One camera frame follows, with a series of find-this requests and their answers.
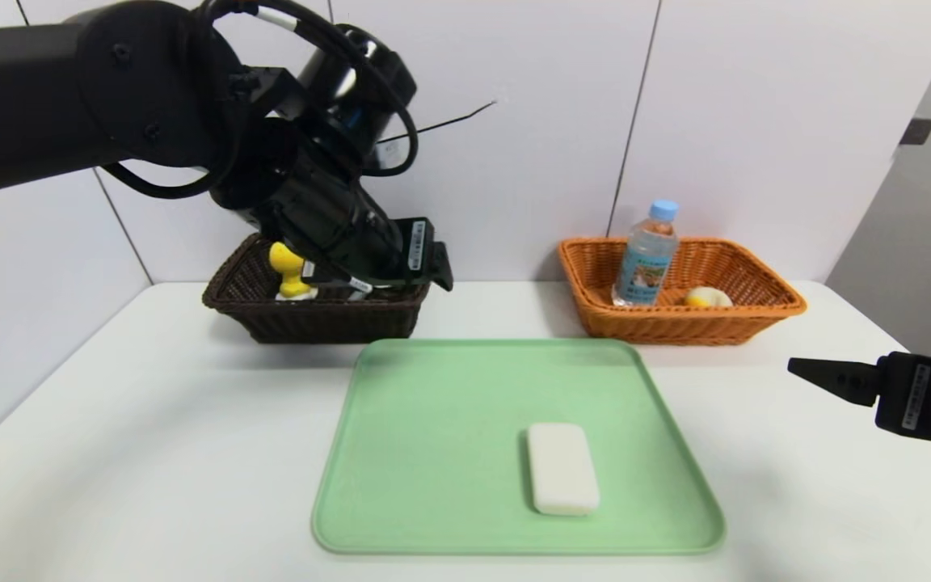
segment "blue bottle cap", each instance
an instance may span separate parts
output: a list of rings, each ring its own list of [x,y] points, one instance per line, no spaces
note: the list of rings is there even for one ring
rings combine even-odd
[[[677,215],[677,203],[672,200],[657,200],[649,209],[649,217],[656,221],[672,221]]]

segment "egg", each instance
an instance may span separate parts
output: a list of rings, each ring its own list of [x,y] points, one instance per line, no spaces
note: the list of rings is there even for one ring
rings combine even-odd
[[[685,296],[685,306],[689,308],[731,308],[734,305],[727,293],[716,287],[696,287]]]

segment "plastic water bottle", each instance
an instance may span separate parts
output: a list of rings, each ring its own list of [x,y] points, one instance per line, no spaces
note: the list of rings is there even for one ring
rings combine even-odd
[[[677,250],[677,235],[673,232],[676,215],[676,202],[657,200],[649,209],[649,217],[631,229],[624,264],[613,285],[614,305],[656,305],[666,269]]]

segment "green tray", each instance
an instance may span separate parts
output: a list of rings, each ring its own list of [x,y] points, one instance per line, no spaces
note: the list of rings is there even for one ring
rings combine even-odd
[[[533,423],[587,432],[591,516],[533,509]],[[313,530],[339,553],[692,554],[724,516],[628,344],[384,339],[358,358]]]

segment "yellow object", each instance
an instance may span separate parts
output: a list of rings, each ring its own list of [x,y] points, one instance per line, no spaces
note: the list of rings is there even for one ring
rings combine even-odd
[[[271,268],[282,275],[282,284],[278,287],[279,295],[289,299],[311,292],[311,286],[300,280],[300,269],[304,266],[304,259],[295,255],[285,244],[272,244],[268,251],[268,262]]]
[[[727,293],[716,287],[696,287],[685,295],[685,305],[690,308],[731,308],[734,304]]]

